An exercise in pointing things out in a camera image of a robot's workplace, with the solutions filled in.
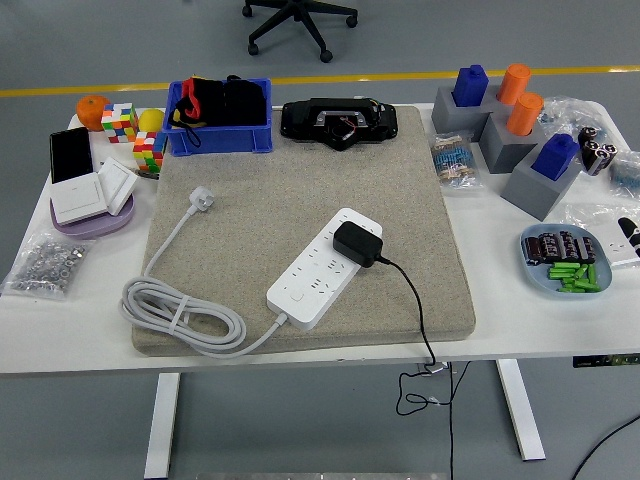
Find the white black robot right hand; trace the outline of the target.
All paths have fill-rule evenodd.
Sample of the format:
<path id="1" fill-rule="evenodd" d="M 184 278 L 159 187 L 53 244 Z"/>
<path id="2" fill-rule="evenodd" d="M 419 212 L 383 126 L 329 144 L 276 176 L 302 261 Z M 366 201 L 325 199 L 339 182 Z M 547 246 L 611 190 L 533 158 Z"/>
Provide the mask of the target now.
<path id="1" fill-rule="evenodd" d="M 633 248 L 637 256 L 640 256 L 640 229 L 639 226 L 628 217 L 620 217 L 618 219 L 618 224 L 629 242 L 630 246 Z"/>

